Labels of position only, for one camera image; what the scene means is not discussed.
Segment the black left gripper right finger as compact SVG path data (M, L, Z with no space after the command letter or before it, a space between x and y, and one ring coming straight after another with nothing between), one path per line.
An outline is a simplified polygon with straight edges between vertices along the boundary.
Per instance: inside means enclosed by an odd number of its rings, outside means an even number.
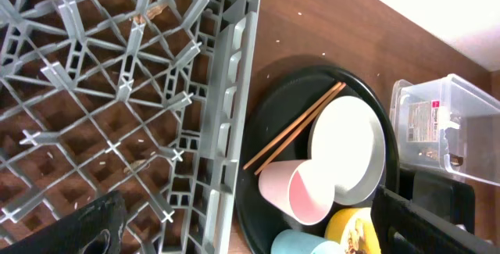
M492 253L499 248L378 186L370 211L382 253Z

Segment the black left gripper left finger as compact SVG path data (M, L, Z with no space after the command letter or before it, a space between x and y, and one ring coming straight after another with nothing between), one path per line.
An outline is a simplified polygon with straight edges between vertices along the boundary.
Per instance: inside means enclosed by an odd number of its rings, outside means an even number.
M121 251L127 209L111 191L55 223L1 250L1 254L111 254Z

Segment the pink plastic cup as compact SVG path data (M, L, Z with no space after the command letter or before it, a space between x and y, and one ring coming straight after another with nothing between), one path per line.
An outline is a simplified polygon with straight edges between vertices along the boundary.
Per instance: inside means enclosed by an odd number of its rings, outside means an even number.
M318 224L334 204L333 174L319 160L271 163L260 172L258 185L267 202L303 225Z

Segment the blue plastic cup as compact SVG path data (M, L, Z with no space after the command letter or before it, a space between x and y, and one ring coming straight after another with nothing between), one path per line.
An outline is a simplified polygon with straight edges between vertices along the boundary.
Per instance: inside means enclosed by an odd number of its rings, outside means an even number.
M271 254L344 254L344 249L334 241L312 234L288 229L273 240Z

